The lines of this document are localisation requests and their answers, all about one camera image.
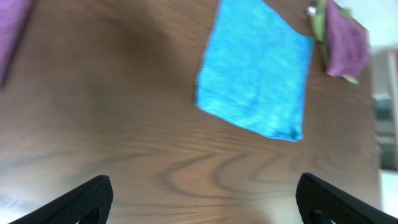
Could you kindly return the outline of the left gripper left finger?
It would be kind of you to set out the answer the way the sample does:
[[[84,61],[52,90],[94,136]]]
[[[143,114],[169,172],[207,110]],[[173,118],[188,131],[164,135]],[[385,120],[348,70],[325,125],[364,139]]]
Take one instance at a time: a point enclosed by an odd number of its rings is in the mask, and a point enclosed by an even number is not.
[[[106,224],[113,202],[107,175],[98,175],[10,224]]]

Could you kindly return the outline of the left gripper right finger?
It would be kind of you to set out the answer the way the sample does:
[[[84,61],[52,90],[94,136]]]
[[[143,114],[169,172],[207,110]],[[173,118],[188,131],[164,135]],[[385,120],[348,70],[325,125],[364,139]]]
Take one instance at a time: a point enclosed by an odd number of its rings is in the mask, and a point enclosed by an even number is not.
[[[295,198],[304,224],[397,224],[397,218],[308,172],[301,175]]]

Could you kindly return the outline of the blue microfibre cloth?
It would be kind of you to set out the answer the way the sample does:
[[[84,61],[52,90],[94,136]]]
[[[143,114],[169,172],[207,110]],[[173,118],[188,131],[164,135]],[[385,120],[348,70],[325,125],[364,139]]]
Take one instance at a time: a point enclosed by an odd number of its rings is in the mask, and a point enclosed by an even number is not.
[[[262,0],[221,0],[197,73],[196,106],[267,138],[303,138],[314,39]]]

